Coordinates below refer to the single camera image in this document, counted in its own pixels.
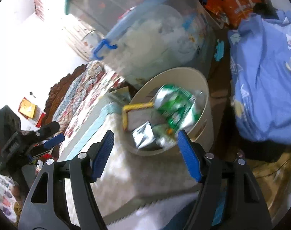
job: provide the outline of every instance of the trash bin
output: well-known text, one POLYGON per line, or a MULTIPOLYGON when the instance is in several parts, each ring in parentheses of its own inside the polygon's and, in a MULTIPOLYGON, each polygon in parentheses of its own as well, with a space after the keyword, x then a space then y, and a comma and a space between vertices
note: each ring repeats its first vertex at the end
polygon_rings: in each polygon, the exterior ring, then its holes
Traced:
MULTIPOLYGON (((145 103, 151 100, 148 95, 154 90, 159 89, 164 84, 174 84, 178 87, 184 88, 190 91, 192 94, 197 95, 197 90, 202 90, 206 95, 206 102, 204 110, 199 118, 198 122, 187 133, 190 139, 194 142, 201 144, 206 152, 209 152, 214 142, 214 129, 213 120, 211 116, 211 107, 209 102, 209 90, 206 78, 198 70, 189 67, 178 67, 165 71, 148 83, 146 83, 133 97, 131 104, 145 103)), ((154 151, 137 150, 132 144, 125 145, 128 151, 136 155, 151 156, 165 152, 167 155, 180 154, 178 147, 165 148, 154 151)))
POLYGON ((140 89, 171 68, 208 76, 215 35, 198 0, 146 0, 123 17, 93 50, 94 59, 140 89))

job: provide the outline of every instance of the metal screw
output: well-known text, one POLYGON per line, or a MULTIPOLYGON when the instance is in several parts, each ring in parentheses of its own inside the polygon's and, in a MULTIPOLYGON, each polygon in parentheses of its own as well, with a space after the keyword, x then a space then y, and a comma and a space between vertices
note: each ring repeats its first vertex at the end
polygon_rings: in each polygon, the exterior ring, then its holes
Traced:
POLYGON ((87 156, 87 154, 85 152, 79 153, 78 154, 78 158, 79 159, 84 159, 87 156))
POLYGON ((51 165, 51 164, 53 164, 53 162, 54 162, 54 159, 50 158, 46 161, 46 164, 51 165))
POLYGON ((244 159, 238 159, 238 163, 240 165, 245 165, 246 164, 246 161, 244 159))
POLYGON ((207 159, 213 159, 213 158, 214 158, 214 154, 208 152, 208 153, 205 154, 205 157, 206 157, 207 159))

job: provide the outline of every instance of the wooden headboard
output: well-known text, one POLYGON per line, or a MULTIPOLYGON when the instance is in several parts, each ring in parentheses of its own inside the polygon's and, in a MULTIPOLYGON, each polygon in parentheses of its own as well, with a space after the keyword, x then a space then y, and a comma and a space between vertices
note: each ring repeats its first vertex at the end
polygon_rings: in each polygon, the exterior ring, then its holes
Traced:
POLYGON ((48 100, 45 103, 44 112, 46 115, 42 119, 42 125, 51 123, 55 111, 62 102, 67 90, 69 89, 72 82, 81 75, 86 70, 87 65, 81 65, 76 67, 72 74, 68 74, 66 77, 63 77, 57 84, 51 87, 51 90, 48 94, 48 100))

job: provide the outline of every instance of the orange snack bag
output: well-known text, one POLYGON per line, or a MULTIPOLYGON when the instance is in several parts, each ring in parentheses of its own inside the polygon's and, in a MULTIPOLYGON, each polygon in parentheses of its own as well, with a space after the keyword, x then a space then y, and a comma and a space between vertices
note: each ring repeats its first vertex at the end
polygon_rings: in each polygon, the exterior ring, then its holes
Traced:
POLYGON ((230 24, 238 27, 242 19, 247 19, 253 7, 261 0, 223 0, 223 10, 229 17, 230 24))
POLYGON ((223 1, 207 0, 207 3, 204 7, 217 16, 219 13, 223 12, 223 1))
POLYGON ((226 23, 229 24, 229 18, 226 13, 223 11, 223 1, 222 0, 207 0, 206 5, 204 6, 208 11, 214 14, 211 15, 216 19, 221 25, 226 23))

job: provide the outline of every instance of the light blue trim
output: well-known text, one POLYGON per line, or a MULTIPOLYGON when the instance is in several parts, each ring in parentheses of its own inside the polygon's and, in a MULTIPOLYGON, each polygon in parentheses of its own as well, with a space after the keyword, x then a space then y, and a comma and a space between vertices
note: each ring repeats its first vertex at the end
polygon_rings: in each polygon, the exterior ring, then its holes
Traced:
POLYGON ((103 125, 107 115, 117 113, 122 114, 122 108, 114 102, 111 102, 104 106, 101 110, 98 118, 93 122, 89 129, 85 132, 82 138, 77 142, 74 148, 71 150, 69 155, 66 157, 66 161, 71 160, 75 157, 85 146, 85 144, 91 139, 91 137, 97 132, 97 130, 103 125))

